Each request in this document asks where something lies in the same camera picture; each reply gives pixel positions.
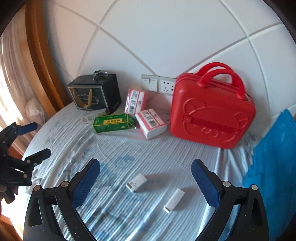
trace screw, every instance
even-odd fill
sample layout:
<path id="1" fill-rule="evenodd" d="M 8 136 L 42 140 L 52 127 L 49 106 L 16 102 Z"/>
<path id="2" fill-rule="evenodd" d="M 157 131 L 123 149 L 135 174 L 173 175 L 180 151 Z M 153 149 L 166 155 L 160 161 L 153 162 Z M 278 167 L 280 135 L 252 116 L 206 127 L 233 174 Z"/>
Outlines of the screw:
<path id="1" fill-rule="evenodd" d="M 69 182 L 67 182 L 67 181 L 62 182 L 62 184 L 61 184 L 61 186 L 63 188 L 67 187 L 68 185 L 69 185 Z"/>
<path id="2" fill-rule="evenodd" d="M 34 190 L 35 191 L 38 191 L 38 190 L 40 190 L 40 188 L 41 188 L 41 186 L 40 185 L 37 185 L 37 186 L 34 187 Z"/>
<path id="3" fill-rule="evenodd" d="M 257 187 L 256 185 L 254 185 L 254 184 L 251 186 L 251 188 L 252 188 L 254 191 L 257 191 L 257 190 L 258 190 L 258 187 Z"/>
<path id="4" fill-rule="evenodd" d="M 229 188 L 231 186 L 231 183 L 229 181 L 224 181 L 223 186 Z"/>

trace silver object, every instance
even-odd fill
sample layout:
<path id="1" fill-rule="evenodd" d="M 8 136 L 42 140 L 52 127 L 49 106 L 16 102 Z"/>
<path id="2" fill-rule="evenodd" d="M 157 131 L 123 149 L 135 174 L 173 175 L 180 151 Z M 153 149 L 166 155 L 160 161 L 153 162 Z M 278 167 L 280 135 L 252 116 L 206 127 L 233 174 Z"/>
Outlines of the silver object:
<path id="1" fill-rule="evenodd" d="M 97 70 L 94 72 L 94 81 L 97 81 L 98 78 L 102 77 L 102 76 L 108 76 L 109 73 L 107 71 L 103 71 L 103 70 Z"/>
<path id="2" fill-rule="evenodd" d="M 256 185 L 254 185 L 254 184 L 251 186 L 251 188 L 252 188 L 254 191 L 257 191 L 257 190 L 258 190 L 258 187 L 257 187 Z"/>
<path id="3" fill-rule="evenodd" d="M 62 184 L 61 184 L 61 186 L 63 188 L 67 187 L 68 185 L 69 185 L 69 182 L 67 182 L 67 181 L 62 182 Z"/>
<path id="4" fill-rule="evenodd" d="M 223 186 L 229 188 L 231 186 L 231 183 L 229 181 L 224 181 Z"/>
<path id="5" fill-rule="evenodd" d="M 38 190 L 40 190 L 40 188 L 41 188 L 41 186 L 40 185 L 37 185 L 37 186 L 34 187 L 34 190 L 35 191 L 38 191 Z"/>

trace white tiled wall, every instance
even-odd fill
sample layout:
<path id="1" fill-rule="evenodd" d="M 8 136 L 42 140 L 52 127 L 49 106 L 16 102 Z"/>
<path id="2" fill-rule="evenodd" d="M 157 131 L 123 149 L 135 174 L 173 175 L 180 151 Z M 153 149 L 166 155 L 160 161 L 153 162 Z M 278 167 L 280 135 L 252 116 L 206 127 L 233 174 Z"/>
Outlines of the white tiled wall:
<path id="1" fill-rule="evenodd" d="M 296 45 L 261 0 L 45 0 L 44 14 L 65 88 L 103 69 L 117 74 L 125 101 L 141 74 L 177 77 L 220 61 L 255 99 L 253 131 L 266 131 L 285 108 L 296 112 Z M 155 95 L 150 106 L 170 101 Z"/>

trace black box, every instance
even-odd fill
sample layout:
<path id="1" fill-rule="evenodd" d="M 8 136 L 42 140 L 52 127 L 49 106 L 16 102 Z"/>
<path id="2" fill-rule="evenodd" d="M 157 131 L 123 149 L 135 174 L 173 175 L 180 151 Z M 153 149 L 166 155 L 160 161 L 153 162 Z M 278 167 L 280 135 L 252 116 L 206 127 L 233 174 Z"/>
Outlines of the black box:
<path id="1" fill-rule="evenodd" d="M 116 74 L 96 71 L 94 75 L 77 77 L 67 86 L 78 109 L 106 109 L 107 114 L 112 114 L 121 104 Z"/>

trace blue gripper pad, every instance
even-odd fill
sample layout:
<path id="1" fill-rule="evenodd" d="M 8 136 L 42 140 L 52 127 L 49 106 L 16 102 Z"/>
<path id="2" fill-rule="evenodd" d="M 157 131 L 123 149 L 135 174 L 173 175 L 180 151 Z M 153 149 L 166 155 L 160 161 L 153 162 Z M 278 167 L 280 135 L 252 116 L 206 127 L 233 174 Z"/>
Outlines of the blue gripper pad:
<path id="1" fill-rule="evenodd" d="M 94 160 L 94 162 L 85 172 L 84 176 L 81 178 L 80 182 L 73 190 L 72 206 L 74 209 L 83 205 L 87 195 L 89 194 L 92 186 L 94 185 L 94 182 L 100 174 L 100 162 L 96 159 L 91 159 L 90 161 L 92 160 Z"/>
<path id="2" fill-rule="evenodd" d="M 223 192 L 220 178 L 214 172 L 210 172 L 200 159 L 192 162 L 191 173 L 207 203 L 217 210 Z"/>
<path id="3" fill-rule="evenodd" d="M 22 136 L 24 134 L 27 134 L 35 130 L 37 130 L 37 123 L 33 122 L 31 124 L 19 127 L 16 131 L 16 134 L 18 134 L 19 136 Z"/>

